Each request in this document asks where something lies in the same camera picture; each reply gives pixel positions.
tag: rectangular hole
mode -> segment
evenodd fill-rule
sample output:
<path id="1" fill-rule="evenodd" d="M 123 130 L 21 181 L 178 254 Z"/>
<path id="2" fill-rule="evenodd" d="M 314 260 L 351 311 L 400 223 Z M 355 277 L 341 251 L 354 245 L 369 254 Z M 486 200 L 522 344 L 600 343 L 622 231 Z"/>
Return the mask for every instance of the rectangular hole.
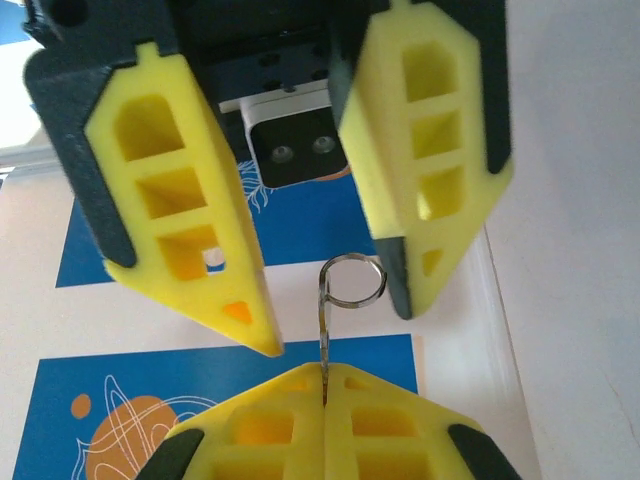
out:
<path id="1" fill-rule="evenodd" d="M 207 275 L 215 275 L 224 271 L 226 261 L 224 252 L 220 247 L 209 248 L 202 251 L 202 259 L 207 266 Z"/>
<path id="2" fill-rule="evenodd" d="M 138 180 L 137 185 L 152 219 L 207 205 L 193 168 L 153 175 Z"/>
<path id="3" fill-rule="evenodd" d="M 424 175 L 418 186 L 418 215 L 425 221 L 453 215 L 462 209 L 464 197 L 463 167 Z"/>
<path id="4" fill-rule="evenodd" d="M 126 102 L 116 117 L 115 133 L 126 161 L 184 148 L 171 107 L 161 95 Z"/>
<path id="5" fill-rule="evenodd" d="M 438 42 L 406 49 L 402 63 L 409 102 L 446 95 L 458 88 L 455 59 Z"/>
<path id="6" fill-rule="evenodd" d="M 415 159 L 457 150 L 462 146 L 460 113 L 447 112 L 416 120 L 411 125 L 411 136 Z"/>
<path id="7" fill-rule="evenodd" d="M 243 461 L 221 462 L 214 467 L 215 480 L 282 480 L 284 462 L 246 458 Z"/>
<path id="8" fill-rule="evenodd" d="M 433 480 L 425 456 L 413 452 L 360 452 L 359 480 Z"/>
<path id="9" fill-rule="evenodd" d="M 357 437 L 415 437 L 411 417 L 395 408 L 358 407 L 351 412 L 353 434 Z"/>
<path id="10" fill-rule="evenodd" d="M 158 243 L 171 273 L 185 281 L 207 276 L 203 252 L 218 247 L 215 232 L 208 225 L 159 237 Z"/>
<path id="11" fill-rule="evenodd" d="M 241 408 L 231 418 L 234 445 L 284 445 L 293 436 L 293 413 Z"/>

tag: camera lens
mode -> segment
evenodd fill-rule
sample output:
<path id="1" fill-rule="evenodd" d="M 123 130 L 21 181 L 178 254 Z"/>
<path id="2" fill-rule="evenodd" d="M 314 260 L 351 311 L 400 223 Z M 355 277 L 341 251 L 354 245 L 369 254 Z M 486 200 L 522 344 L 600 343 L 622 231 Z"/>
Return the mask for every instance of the camera lens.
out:
<path id="1" fill-rule="evenodd" d="M 293 150 L 286 145 L 280 145 L 271 151 L 271 161 L 274 163 L 287 163 L 293 158 Z"/>
<path id="2" fill-rule="evenodd" d="M 313 142 L 313 151 L 319 155 L 331 152 L 336 148 L 336 141 L 328 136 L 318 137 Z"/>

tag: triangular hole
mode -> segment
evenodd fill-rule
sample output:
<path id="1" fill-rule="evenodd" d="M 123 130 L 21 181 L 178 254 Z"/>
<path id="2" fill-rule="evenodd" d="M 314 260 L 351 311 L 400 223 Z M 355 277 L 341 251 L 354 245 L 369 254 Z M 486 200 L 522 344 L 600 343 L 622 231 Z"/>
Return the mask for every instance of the triangular hole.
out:
<path id="1" fill-rule="evenodd" d="M 253 318 L 251 317 L 251 312 L 246 302 L 230 303 L 222 307 L 222 311 L 245 325 L 251 325 L 253 323 Z"/>

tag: paper clip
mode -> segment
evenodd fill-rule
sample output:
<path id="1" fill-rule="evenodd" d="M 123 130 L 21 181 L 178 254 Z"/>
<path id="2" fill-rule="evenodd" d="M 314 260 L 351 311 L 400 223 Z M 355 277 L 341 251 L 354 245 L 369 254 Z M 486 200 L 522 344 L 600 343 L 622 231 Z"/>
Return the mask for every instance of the paper clip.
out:
<path id="1" fill-rule="evenodd" d="M 375 292 L 361 300 L 341 300 L 331 294 L 331 280 L 329 269 L 336 263 L 346 260 L 365 262 L 373 268 L 379 278 L 379 285 Z M 382 296 L 387 286 L 387 272 L 372 258 L 361 253 L 345 253 L 328 260 L 320 269 L 318 286 L 318 321 L 320 323 L 320 365 L 322 369 L 322 404 L 327 404 L 327 388 L 329 385 L 329 308 L 327 303 L 336 307 L 355 310 L 371 305 Z"/>

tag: yellow foam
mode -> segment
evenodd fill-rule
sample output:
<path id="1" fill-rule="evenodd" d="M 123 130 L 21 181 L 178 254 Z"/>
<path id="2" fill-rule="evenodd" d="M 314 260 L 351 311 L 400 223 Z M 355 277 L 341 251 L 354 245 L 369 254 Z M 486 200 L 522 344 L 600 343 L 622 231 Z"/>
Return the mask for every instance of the yellow foam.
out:
<path id="1" fill-rule="evenodd" d="M 185 480 L 473 480 L 448 435 L 472 420 L 349 365 L 306 364 L 169 432 L 204 438 Z"/>
<path id="2" fill-rule="evenodd" d="M 118 282 L 266 355 L 282 352 L 235 158 L 182 55 L 138 47 L 85 133 L 138 262 Z M 224 270 L 207 272 L 220 249 Z"/>
<path id="3" fill-rule="evenodd" d="M 328 391 L 325 480 L 473 480 L 447 433 L 473 420 L 349 365 Z"/>
<path id="4" fill-rule="evenodd" d="M 405 237 L 425 312 L 509 183 L 487 171 L 480 46 L 432 3 L 371 18 L 340 139 L 374 239 Z"/>
<path id="5" fill-rule="evenodd" d="M 184 480 L 321 480 L 320 365 L 290 370 L 193 417 L 170 433 L 205 433 Z"/>

